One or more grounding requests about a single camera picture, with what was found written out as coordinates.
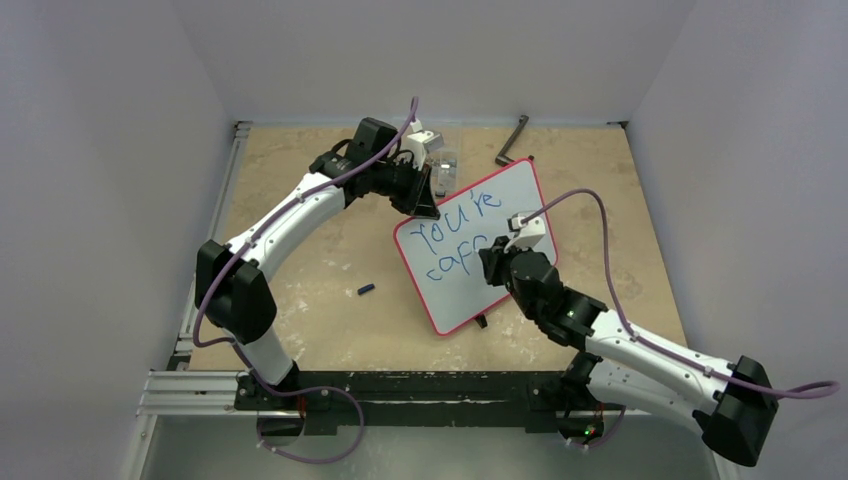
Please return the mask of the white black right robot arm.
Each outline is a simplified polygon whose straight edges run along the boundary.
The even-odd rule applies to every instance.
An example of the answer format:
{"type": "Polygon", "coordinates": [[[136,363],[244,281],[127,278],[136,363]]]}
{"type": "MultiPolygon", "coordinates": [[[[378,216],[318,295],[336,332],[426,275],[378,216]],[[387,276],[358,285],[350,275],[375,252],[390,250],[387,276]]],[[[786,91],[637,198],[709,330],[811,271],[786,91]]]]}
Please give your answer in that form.
{"type": "Polygon", "coordinates": [[[484,281],[505,287],[526,319],[551,341],[622,363],[669,388],[692,407],[690,418],[714,453],[755,466],[778,412],[764,366],[748,357],[710,357],[638,326],[566,286],[547,256],[506,237],[479,252],[484,281]]]}

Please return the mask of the pink framed whiteboard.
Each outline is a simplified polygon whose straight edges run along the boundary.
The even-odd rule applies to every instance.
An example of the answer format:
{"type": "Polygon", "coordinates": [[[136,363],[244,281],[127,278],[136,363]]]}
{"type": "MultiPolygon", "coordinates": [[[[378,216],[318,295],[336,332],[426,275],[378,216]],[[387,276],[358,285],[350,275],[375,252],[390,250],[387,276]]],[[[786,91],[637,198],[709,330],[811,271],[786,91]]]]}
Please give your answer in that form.
{"type": "Polygon", "coordinates": [[[409,218],[393,239],[427,317],[448,335],[509,297],[486,284],[478,251],[509,236],[508,219],[545,205],[536,168],[517,161],[440,203],[438,220],[409,218]]]}

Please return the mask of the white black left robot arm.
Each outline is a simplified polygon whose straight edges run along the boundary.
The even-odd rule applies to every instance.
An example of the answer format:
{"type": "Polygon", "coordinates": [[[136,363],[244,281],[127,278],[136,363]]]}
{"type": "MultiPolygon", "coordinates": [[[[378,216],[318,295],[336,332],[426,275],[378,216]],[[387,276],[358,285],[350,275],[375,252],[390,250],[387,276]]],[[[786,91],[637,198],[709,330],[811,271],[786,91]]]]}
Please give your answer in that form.
{"type": "Polygon", "coordinates": [[[283,262],[323,223],[355,200],[382,196],[398,212],[439,219],[427,156],[444,144],[417,119],[403,129],[366,117],[310,164],[294,190],[261,220],[227,242],[206,241],[195,271],[197,318],[223,332],[261,379],[272,408],[297,399],[299,369],[273,331],[277,305],[269,282],[283,262]]]}

